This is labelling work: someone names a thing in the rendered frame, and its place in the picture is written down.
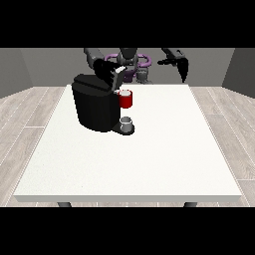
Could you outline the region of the black coffee machine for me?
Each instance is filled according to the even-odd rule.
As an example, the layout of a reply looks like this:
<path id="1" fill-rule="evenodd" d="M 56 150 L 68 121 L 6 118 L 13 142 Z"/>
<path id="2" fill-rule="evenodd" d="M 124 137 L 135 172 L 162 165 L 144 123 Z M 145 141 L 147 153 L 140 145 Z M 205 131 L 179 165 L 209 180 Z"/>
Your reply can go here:
<path id="1" fill-rule="evenodd" d="M 93 131 L 115 131 L 122 135 L 134 133 L 121 131 L 121 107 L 119 93 L 96 75 L 79 74 L 74 77 L 72 91 L 78 120 L 82 126 Z"/>

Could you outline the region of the small grey cup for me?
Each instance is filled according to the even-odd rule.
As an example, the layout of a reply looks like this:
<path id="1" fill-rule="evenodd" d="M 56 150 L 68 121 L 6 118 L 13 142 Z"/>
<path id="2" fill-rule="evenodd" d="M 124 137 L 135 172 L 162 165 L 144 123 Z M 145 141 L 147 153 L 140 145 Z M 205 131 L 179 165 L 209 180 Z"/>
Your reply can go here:
<path id="1" fill-rule="evenodd" d="M 130 132 L 132 130 L 132 120 L 130 117 L 122 117 L 120 124 L 122 132 Z"/>

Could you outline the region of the red pod holder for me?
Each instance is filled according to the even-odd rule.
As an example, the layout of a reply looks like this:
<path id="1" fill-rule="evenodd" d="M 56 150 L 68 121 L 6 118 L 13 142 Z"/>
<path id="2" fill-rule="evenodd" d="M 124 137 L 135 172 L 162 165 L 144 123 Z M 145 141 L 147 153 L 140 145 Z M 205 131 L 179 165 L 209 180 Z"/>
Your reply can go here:
<path id="1" fill-rule="evenodd" d="M 123 109 L 128 109 L 132 106 L 132 91 L 130 91 L 130 95 L 125 97 L 121 96 L 119 93 L 119 99 L 120 99 L 120 107 Z"/>

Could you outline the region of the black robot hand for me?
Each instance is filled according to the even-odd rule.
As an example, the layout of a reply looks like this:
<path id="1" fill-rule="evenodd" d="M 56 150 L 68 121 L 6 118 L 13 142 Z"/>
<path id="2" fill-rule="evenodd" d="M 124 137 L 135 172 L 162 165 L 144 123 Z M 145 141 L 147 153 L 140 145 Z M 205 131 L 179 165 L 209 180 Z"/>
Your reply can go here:
<path id="1" fill-rule="evenodd" d="M 172 65 L 177 68 L 181 80 L 185 82 L 188 75 L 188 60 L 186 58 L 173 58 L 173 59 L 164 59 L 157 62 L 159 65 Z"/>
<path id="2" fill-rule="evenodd" d="M 94 71 L 96 76 L 105 81 L 113 91 L 116 91 L 120 88 L 125 75 L 125 71 L 122 71 L 119 74 L 115 72 L 115 69 L 120 66 L 121 65 L 118 63 L 101 59 L 94 61 Z"/>

